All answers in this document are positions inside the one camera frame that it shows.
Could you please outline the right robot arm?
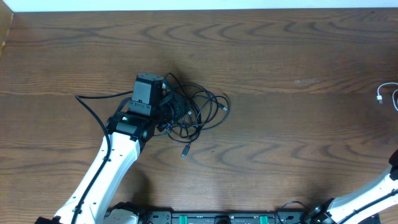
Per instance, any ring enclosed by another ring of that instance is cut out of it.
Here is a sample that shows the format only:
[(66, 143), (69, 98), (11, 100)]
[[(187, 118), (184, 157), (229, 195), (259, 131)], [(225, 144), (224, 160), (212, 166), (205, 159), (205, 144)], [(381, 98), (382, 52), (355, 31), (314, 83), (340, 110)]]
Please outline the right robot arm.
[(360, 189), (331, 198), (309, 212), (304, 223), (360, 223), (389, 207), (397, 205), (397, 152), (389, 158), (388, 168)]

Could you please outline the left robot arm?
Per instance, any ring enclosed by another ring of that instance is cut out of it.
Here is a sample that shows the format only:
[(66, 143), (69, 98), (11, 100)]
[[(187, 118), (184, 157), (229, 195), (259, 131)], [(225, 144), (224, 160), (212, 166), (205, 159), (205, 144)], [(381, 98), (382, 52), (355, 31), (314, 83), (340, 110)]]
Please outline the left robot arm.
[(107, 123), (103, 142), (88, 172), (53, 218), (37, 223), (103, 223), (109, 204), (131, 165), (156, 130), (182, 119), (189, 102), (161, 76), (140, 73), (130, 98), (122, 100)]

